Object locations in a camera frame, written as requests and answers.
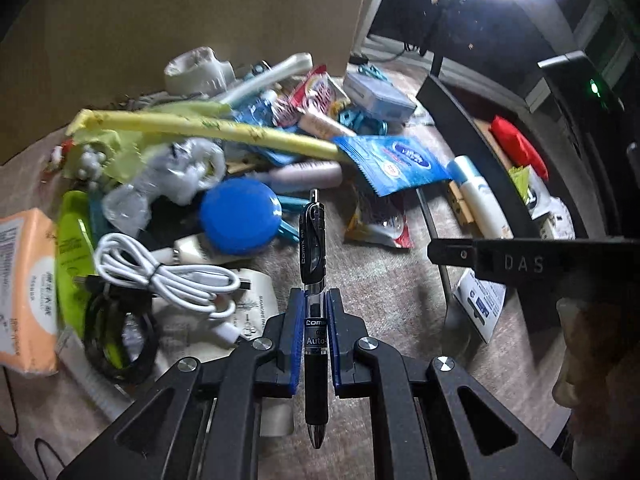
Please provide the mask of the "clear plastic lidded box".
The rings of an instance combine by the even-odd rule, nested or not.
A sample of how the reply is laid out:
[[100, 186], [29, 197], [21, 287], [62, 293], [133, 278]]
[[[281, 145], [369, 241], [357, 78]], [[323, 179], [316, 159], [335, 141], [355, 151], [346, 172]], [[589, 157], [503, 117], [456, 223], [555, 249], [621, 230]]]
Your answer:
[[406, 122], [416, 110], [413, 100], [385, 80], [347, 72], [342, 88], [353, 103], [384, 122]]

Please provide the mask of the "red pouch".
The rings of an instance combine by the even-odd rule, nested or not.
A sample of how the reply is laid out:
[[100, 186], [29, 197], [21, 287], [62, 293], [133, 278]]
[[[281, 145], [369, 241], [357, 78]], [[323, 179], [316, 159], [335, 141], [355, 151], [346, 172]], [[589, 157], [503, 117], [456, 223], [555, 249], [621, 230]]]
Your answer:
[[546, 164], [518, 128], [508, 120], [496, 116], [489, 125], [489, 131], [515, 166], [532, 166], [538, 177], [544, 181], [549, 180]]

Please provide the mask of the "pink cosmetic tube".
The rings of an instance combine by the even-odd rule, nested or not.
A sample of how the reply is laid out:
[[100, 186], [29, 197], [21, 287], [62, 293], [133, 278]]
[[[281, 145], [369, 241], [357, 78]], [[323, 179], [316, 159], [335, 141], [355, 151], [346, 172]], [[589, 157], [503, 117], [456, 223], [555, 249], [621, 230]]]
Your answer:
[[268, 185], [278, 194], [297, 193], [311, 191], [314, 188], [337, 188], [343, 182], [343, 170], [338, 162], [310, 160], [266, 172], [256, 172], [253, 178]]

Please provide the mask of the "teal plastic clip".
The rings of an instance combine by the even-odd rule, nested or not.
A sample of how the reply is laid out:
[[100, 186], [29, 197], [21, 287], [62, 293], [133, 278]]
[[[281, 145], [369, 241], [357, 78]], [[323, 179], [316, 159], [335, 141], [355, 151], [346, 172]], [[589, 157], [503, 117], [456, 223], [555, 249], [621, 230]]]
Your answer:
[[386, 136], [388, 125], [357, 107], [346, 107], [338, 113], [338, 122], [358, 136]]

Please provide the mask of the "crumpled clear plastic bag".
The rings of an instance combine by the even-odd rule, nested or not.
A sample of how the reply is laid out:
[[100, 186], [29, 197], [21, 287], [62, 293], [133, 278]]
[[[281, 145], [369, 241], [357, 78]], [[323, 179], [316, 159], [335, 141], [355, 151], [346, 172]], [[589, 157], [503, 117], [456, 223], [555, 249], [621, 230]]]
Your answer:
[[152, 218], [151, 206], [161, 197], [189, 205], [199, 192], [218, 185], [227, 173], [224, 150], [214, 141], [190, 138], [164, 146], [127, 183], [102, 200], [105, 219], [120, 232], [136, 237]]

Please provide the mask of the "orange tissue pack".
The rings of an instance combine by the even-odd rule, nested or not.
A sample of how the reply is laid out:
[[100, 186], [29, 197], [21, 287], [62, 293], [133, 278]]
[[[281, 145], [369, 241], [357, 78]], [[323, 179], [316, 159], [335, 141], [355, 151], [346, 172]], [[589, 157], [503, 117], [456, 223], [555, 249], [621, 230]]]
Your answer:
[[1, 364], [53, 375], [57, 341], [55, 224], [32, 208], [1, 220]]

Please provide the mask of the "white printed paper bag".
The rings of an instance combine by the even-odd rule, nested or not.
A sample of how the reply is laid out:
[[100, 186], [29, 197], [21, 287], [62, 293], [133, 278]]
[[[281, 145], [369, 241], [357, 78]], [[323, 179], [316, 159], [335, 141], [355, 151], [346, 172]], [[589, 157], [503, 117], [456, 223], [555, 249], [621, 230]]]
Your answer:
[[539, 183], [527, 185], [525, 205], [543, 240], [574, 240], [573, 220], [567, 206]]

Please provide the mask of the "black storage tray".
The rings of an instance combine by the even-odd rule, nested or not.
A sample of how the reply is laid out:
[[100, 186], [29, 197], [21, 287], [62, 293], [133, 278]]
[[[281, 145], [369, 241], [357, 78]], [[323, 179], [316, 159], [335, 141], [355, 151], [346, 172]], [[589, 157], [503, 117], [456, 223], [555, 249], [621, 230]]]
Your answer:
[[[513, 235], [538, 240], [539, 230], [508, 170], [456, 97], [438, 78], [427, 75], [416, 98], [435, 119], [436, 128], [451, 151], [456, 155], [469, 156], [480, 170], [494, 192]], [[560, 325], [555, 299], [550, 292], [535, 286], [522, 286], [518, 289], [518, 299], [529, 333], [540, 333]]]

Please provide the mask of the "white bead cluster toy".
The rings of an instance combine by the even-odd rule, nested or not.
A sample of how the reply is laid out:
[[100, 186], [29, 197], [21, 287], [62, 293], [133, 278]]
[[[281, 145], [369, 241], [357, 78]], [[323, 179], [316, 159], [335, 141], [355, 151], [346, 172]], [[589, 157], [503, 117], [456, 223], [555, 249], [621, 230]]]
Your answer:
[[83, 145], [77, 159], [75, 177], [84, 182], [90, 191], [102, 190], [111, 182], [105, 173], [105, 164], [106, 155], [103, 152], [91, 145]]

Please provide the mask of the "coffee mate sachet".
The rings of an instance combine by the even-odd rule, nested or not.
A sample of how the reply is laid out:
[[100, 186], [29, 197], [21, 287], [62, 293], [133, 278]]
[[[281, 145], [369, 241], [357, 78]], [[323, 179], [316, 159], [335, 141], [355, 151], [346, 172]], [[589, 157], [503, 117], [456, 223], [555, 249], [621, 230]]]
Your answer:
[[332, 119], [349, 103], [349, 97], [324, 64], [313, 68], [288, 97], [288, 104], [294, 110], [316, 110]]

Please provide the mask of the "small white cream tube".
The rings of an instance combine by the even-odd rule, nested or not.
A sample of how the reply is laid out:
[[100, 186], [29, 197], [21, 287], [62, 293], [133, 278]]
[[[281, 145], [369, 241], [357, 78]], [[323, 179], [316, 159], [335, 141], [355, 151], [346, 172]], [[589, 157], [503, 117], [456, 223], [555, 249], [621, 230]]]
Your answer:
[[222, 266], [247, 259], [247, 256], [228, 255], [218, 252], [209, 244], [204, 234], [179, 238], [169, 247], [154, 250], [151, 255], [163, 264], [213, 264]]

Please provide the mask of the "black pen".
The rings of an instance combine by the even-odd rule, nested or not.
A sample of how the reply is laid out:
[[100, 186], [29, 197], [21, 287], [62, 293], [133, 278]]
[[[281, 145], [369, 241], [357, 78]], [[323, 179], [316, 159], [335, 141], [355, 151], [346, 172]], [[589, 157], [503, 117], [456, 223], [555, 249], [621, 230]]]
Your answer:
[[310, 191], [299, 219], [299, 271], [305, 287], [304, 413], [313, 448], [322, 447], [328, 407], [328, 329], [326, 323], [326, 212], [319, 191]]

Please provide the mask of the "green lotion tube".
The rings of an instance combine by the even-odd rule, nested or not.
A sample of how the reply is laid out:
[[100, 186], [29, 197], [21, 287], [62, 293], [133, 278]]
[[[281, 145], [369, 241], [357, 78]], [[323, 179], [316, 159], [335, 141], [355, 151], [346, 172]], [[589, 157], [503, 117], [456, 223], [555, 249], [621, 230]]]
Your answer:
[[88, 196], [68, 191], [62, 197], [56, 233], [55, 278], [58, 310], [66, 327], [80, 340], [85, 335], [85, 315], [90, 292], [75, 278], [94, 273], [93, 242]]

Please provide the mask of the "blue wet wipes pack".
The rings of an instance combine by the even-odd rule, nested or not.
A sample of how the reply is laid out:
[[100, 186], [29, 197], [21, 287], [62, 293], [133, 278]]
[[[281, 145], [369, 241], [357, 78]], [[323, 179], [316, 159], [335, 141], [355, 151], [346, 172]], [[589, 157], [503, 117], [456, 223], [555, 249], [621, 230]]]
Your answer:
[[340, 136], [333, 142], [380, 197], [450, 179], [438, 159], [410, 136]]

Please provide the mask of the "blue round lid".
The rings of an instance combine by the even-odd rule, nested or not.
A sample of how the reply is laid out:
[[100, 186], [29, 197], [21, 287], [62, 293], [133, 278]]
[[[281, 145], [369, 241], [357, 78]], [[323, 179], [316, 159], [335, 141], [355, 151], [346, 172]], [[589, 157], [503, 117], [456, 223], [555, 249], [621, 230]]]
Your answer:
[[200, 223], [209, 244], [227, 255], [259, 252], [277, 236], [282, 206], [262, 182], [234, 178], [208, 190], [200, 206]]

